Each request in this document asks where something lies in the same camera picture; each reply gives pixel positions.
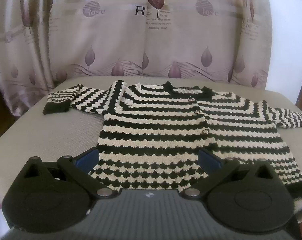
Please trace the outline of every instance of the curtain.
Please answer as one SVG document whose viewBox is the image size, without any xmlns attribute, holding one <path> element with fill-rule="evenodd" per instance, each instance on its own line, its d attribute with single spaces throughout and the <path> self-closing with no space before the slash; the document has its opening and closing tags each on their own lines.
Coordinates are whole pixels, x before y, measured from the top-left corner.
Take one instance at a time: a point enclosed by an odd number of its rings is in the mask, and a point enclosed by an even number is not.
<svg viewBox="0 0 302 240">
<path fill-rule="evenodd" d="M 0 89 L 17 116 L 79 76 L 264 89 L 271 42 L 269 0 L 0 0 Z"/>
</svg>

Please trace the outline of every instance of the gray ribbed surface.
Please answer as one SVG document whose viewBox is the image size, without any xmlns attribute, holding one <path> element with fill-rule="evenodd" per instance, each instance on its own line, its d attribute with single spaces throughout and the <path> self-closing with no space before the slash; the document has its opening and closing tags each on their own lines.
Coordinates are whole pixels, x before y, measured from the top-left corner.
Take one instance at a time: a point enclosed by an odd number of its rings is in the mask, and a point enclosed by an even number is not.
<svg viewBox="0 0 302 240">
<path fill-rule="evenodd" d="M 264 236 L 235 233 L 215 222 L 198 201 L 176 190 L 125 189 L 119 197 L 100 200 L 79 224 L 54 234 L 13 229 L 4 240 L 293 240 L 284 231 Z"/>
</svg>

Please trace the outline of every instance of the blue plastic piece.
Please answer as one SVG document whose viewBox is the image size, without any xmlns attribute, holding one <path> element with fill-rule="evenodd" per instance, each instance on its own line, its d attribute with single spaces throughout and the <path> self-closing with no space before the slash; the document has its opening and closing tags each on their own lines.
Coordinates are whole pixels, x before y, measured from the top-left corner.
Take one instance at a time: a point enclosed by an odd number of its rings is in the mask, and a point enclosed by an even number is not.
<svg viewBox="0 0 302 240">
<path fill-rule="evenodd" d="M 206 149 L 199 150 L 198 165 L 208 175 L 222 168 L 222 162 L 220 158 L 213 157 L 213 154 L 209 153 Z"/>
<path fill-rule="evenodd" d="M 79 168 L 81 171 L 89 174 L 91 170 L 94 169 L 95 166 L 99 163 L 100 153 L 98 149 L 94 149 L 88 153 L 85 153 L 83 157 L 76 160 L 75 166 Z"/>
</svg>

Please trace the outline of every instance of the black ribbed hem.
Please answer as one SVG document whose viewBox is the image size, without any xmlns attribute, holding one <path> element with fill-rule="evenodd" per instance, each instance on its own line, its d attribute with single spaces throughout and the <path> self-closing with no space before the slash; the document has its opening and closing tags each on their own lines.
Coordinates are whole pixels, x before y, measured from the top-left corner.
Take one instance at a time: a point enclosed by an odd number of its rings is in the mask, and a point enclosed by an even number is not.
<svg viewBox="0 0 302 240">
<path fill-rule="evenodd" d="M 299 197 L 302 198 L 302 181 L 286 184 L 285 187 L 287 188 L 293 199 Z"/>
<path fill-rule="evenodd" d="M 199 89 L 198 86 L 192 87 L 192 88 L 187 88 L 187 87 L 173 87 L 171 82 L 167 81 L 165 84 L 162 85 L 164 90 L 166 92 L 168 92 L 170 95 L 172 95 L 173 97 L 176 98 L 190 98 L 193 97 L 195 99 L 206 99 L 206 100 L 212 100 L 212 96 L 213 96 L 213 91 L 210 88 L 207 87 L 203 87 L 202 89 Z M 197 90 L 201 90 L 203 93 L 199 93 L 199 94 L 184 94 L 184 93 L 178 93 L 176 91 L 174 91 L 174 89 L 197 89 Z"/>
<path fill-rule="evenodd" d="M 60 103 L 48 102 L 43 110 L 43 114 L 53 114 L 67 112 L 70 109 L 71 99 Z"/>
</svg>

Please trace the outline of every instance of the sweater collar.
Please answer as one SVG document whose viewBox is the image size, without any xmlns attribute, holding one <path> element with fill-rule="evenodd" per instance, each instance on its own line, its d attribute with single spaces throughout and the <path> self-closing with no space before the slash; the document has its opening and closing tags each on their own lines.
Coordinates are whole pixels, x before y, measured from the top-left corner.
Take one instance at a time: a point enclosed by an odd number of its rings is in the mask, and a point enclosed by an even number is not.
<svg viewBox="0 0 302 240">
<path fill-rule="evenodd" d="M 211 100 L 213 91 L 210 88 L 203 87 L 200 89 L 198 86 L 187 88 L 187 87 L 173 87 L 172 84 L 167 81 L 162 85 L 164 90 L 170 95 L 176 98 L 195 98 L 195 99 L 206 99 Z"/>
</svg>

